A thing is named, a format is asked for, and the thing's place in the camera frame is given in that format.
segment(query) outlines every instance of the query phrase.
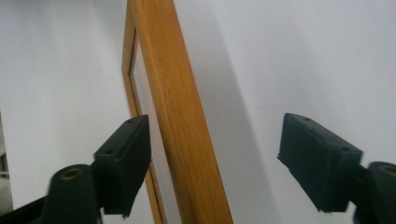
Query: wooden stick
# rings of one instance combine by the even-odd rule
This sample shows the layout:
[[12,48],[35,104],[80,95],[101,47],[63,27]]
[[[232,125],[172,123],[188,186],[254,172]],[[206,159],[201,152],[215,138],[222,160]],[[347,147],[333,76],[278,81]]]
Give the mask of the wooden stick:
[[172,0],[132,0],[183,223],[233,223]]
[[[132,74],[132,71],[134,70],[134,60],[137,47],[137,38],[135,33],[134,17],[132,16],[130,1],[127,1],[121,70],[132,117],[142,114],[137,97],[137,91],[134,87],[134,78],[129,76],[129,74]],[[154,222],[155,224],[164,224],[166,223],[166,215],[163,208],[163,201],[157,176],[155,174],[154,164],[152,162],[148,168],[145,182]]]

